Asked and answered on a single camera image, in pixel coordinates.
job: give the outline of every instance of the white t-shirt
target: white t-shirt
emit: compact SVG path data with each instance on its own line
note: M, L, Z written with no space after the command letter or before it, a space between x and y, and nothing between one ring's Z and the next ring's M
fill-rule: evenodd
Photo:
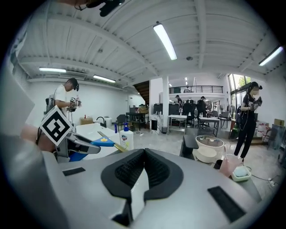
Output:
M64 85L60 85L55 91L55 100L60 100L63 102L67 101L67 92ZM67 117L67 108L61 108L63 114Z

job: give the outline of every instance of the woman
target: woman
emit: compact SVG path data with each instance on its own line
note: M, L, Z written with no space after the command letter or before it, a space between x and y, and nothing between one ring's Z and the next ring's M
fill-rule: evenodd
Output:
M245 140L244 148L240 156L242 158L242 162L244 162L244 158L249 150L255 132L256 120L254 111L258 108L258 104L255 103L254 95L259 93L259 89L262 89L262 87L259 86L258 83L252 82L247 90L245 97L243 98L243 102L240 108L240 133L238 136L238 142L234 155L238 155L240 148Z

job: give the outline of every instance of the blue cap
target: blue cap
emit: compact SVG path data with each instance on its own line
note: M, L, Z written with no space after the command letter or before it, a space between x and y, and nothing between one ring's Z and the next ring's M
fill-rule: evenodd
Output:
M124 123L124 131L129 131L128 123Z

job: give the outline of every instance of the fluorescent light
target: fluorescent light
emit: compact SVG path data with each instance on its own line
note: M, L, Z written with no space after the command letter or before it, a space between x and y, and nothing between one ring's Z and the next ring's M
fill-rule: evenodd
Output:
M161 42L165 46L165 49L167 50L171 60L177 59L177 55L175 53L174 47L170 41L170 38L168 34L166 33L166 30L164 29L162 24L157 24L153 27L155 32L157 33L158 37L161 39Z
M268 63L270 60L272 60L275 56L277 56L281 51L283 50L282 47L277 48L272 54L270 54L265 60L261 61L259 63L260 66L265 65Z
M115 82L116 82L116 81L114 81L114 80L107 79L107 78L105 78L105 77L101 77L101 76L97 76L97 75L94 75L93 77L96 78L96 79L102 80L102 81L110 82L110 83L115 83Z
M39 70L42 72L67 72L65 69L60 68L39 68Z

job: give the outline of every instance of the white bottle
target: white bottle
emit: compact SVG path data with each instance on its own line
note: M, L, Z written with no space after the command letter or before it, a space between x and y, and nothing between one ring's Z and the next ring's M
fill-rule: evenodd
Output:
M119 132L119 135L120 135L120 145L127 150L133 150L134 133L128 129L128 123L124 123L124 129Z

